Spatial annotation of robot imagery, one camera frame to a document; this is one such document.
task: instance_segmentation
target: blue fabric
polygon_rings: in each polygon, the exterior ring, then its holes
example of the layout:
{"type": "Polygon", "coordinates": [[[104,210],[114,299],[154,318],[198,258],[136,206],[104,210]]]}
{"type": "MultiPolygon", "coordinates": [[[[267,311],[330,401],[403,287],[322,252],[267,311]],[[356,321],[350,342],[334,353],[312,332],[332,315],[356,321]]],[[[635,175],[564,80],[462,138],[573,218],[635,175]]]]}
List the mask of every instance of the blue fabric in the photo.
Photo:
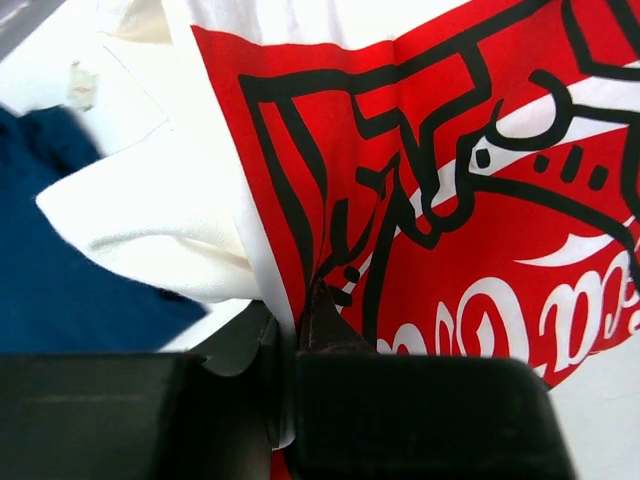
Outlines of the blue fabric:
{"type": "Polygon", "coordinates": [[[204,315],[65,243],[35,196],[99,157],[73,117],[0,108],[0,353],[156,350],[204,315]]]}

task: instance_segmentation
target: white stripe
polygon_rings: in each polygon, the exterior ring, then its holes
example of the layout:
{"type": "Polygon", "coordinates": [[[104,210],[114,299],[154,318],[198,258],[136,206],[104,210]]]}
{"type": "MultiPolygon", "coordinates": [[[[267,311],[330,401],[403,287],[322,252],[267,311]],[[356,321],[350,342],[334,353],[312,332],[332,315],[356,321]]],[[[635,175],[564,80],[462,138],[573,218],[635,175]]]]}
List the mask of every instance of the white stripe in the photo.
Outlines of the white stripe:
{"type": "MultiPolygon", "coordinates": [[[[627,65],[627,68],[638,67],[640,67],[640,61],[627,65]]],[[[638,86],[635,82],[590,77],[570,85],[568,89],[573,102],[576,104],[640,112],[640,95],[638,95],[638,86]]],[[[554,117],[555,106],[553,99],[551,95],[545,95],[498,120],[497,129],[505,136],[528,137],[546,130],[553,122],[554,117]]],[[[626,125],[576,118],[558,145],[595,137],[596,135],[625,127],[626,125]]],[[[481,170],[478,168],[475,160],[473,160],[469,168],[474,173],[481,173],[483,175],[492,175],[532,153],[503,150],[489,144],[484,137],[478,142],[478,145],[476,145],[473,151],[475,152],[481,148],[487,148],[489,150],[491,165],[481,170]]],[[[454,184],[455,159],[438,169],[438,178],[440,179],[440,190],[438,190],[438,193],[431,202],[434,208],[453,198],[456,194],[454,184]]],[[[420,195],[421,192],[417,189],[410,198],[411,205],[416,212],[416,218],[422,216],[420,195]]],[[[396,229],[396,236],[399,233],[400,230],[396,229]]],[[[361,276],[365,274],[370,265],[371,254],[358,269],[361,276]]],[[[351,293],[354,288],[355,284],[348,282],[343,287],[343,290],[351,293]]]]}
{"type": "Polygon", "coordinates": [[[189,0],[196,25],[258,45],[394,40],[469,0],[189,0]]]}

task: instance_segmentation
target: dark blue cloth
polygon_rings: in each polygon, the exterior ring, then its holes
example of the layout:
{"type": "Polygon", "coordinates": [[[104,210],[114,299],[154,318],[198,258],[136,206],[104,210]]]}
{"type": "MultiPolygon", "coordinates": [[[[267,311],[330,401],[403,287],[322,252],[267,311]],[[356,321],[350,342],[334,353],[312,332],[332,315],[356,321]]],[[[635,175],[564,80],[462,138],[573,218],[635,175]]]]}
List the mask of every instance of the dark blue cloth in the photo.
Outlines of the dark blue cloth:
{"type": "Polygon", "coordinates": [[[38,193],[98,157],[66,110],[0,108],[0,353],[156,350],[204,315],[93,264],[37,208],[38,193]]]}

